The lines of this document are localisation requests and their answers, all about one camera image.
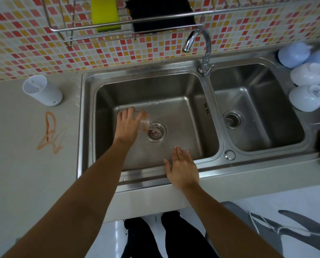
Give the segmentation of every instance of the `black pants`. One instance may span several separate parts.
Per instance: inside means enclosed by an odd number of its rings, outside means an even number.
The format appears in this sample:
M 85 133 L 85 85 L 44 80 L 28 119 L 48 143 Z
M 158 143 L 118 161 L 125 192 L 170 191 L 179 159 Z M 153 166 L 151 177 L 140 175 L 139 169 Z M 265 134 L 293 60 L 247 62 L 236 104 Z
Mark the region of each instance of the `black pants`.
M 178 211 L 164 213 L 161 222 L 166 230 L 168 258 L 218 258 L 201 232 L 181 218 Z M 121 258 L 162 258 L 154 235 L 142 218 L 127 219 L 124 226 L 128 229 L 128 242 Z

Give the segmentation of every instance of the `double bowl sink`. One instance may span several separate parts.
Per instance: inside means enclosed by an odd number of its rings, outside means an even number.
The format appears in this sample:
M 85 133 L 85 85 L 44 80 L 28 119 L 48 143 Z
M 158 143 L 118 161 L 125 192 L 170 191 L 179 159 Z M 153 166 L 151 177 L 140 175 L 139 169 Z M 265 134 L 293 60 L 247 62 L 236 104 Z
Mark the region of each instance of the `double bowl sink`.
M 112 145 L 116 115 L 128 107 L 145 110 L 163 132 L 139 132 L 117 192 L 168 184 L 163 160 L 176 145 L 190 151 L 200 178 L 317 157 L 312 123 L 287 97 L 290 71 L 273 54 L 212 61 L 205 76 L 194 60 L 85 73 L 77 176 Z

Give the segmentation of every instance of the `countertop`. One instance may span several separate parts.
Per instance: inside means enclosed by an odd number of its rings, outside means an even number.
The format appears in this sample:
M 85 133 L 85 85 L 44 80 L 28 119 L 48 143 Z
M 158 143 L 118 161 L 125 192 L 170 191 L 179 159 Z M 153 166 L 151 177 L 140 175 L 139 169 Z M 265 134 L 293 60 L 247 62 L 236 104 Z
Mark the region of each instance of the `countertop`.
M 24 94 L 24 80 L 0 82 L 0 254 L 24 235 L 76 179 L 82 73 L 47 76 L 64 94 L 63 101 L 54 107 Z M 55 150 L 52 144 L 40 148 L 46 135 L 47 112 L 56 118 L 55 136 L 59 137 Z M 53 127 L 51 118 L 49 126 Z M 276 160 L 276 164 L 274 168 L 264 163 L 261 169 L 201 179 L 200 184 L 218 201 L 320 184 L 320 158 L 307 155 L 297 157 L 296 163 L 283 165 Z M 189 206 L 172 185 L 122 192 L 113 197 L 104 222 Z

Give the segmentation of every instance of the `cable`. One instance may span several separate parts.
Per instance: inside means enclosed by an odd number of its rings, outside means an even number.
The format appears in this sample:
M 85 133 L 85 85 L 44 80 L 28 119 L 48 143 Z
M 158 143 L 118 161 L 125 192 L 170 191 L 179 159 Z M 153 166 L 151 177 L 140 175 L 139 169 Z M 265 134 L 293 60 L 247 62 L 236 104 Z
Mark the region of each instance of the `cable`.
M 275 228 L 274 228 L 273 226 L 269 225 L 269 223 L 266 221 L 266 219 L 265 219 L 264 217 L 262 217 L 262 216 L 261 216 L 260 214 L 258 214 L 258 213 L 256 213 L 256 214 L 259 215 L 259 216 L 261 217 L 261 219 L 263 220 L 263 222 L 265 222 L 265 223 L 269 226 L 269 228 L 272 229 L 272 230 L 273 230 L 274 232 L 276 232 L 277 234 L 279 234 L 279 231 L 280 231 L 280 230 L 282 230 L 282 229 L 284 229 L 284 228 L 287 228 L 287 229 L 294 229 L 294 230 L 302 231 L 302 232 L 305 232 L 305 233 L 309 233 L 309 234 L 313 234 L 313 235 L 320 236 L 320 233 L 311 232 L 311 231 L 309 231 L 309 230 L 302 229 L 302 228 L 295 227 L 295 226 L 280 226 L 280 227 L 277 228 L 277 230 L 275 230 Z M 260 234 L 260 233 L 259 233 L 259 230 L 258 230 L 258 228 L 257 228 L 257 226 L 256 226 L 256 224 L 255 224 L 255 222 L 254 222 L 254 219 L 253 219 L 253 217 L 252 217 L 251 212 L 248 212 L 248 216 L 250 217 L 253 226 L 254 226 L 255 229 L 257 230 L 257 233 Z

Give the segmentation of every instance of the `floor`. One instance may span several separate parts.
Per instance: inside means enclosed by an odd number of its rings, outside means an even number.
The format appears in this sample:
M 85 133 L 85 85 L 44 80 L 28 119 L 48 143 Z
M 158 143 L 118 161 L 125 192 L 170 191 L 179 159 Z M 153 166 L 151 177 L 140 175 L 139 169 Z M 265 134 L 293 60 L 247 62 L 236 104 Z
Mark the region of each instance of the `floor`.
M 262 195 L 234 201 L 246 211 L 258 214 L 288 226 L 301 227 L 295 221 L 278 213 L 280 209 L 300 213 L 320 223 L 320 185 L 292 191 Z M 192 208 L 180 210 L 181 216 L 195 226 L 204 235 L 205 229 Z M 143 217 L 149 224 L 159 250 L 167 258 L 165 249 L 165 229 L 161 224 L 162 214 Z M 320 251 L 289 236 L 282 236 L 283 254 L 286 258 L 320 258 Z M 127 231 L 123 221 L 105 223 L 98 237 L 87 253 L 87 258 L 108 257 L 120 258 L 127 242 Z

